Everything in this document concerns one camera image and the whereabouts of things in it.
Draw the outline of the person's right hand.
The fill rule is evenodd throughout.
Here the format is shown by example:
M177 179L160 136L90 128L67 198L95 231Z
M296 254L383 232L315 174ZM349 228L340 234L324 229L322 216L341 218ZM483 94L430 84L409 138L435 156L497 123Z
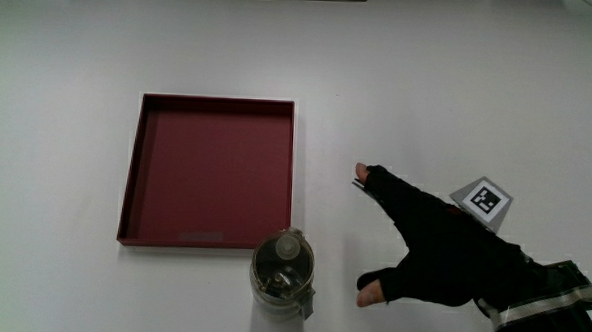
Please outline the person's right hand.
M358 278L359 307L414 298L450 307L483 299L501 308L529 299L544 288L545 267L459 208L422 192L382 166L359 163L356 174L408 247L398 265Z

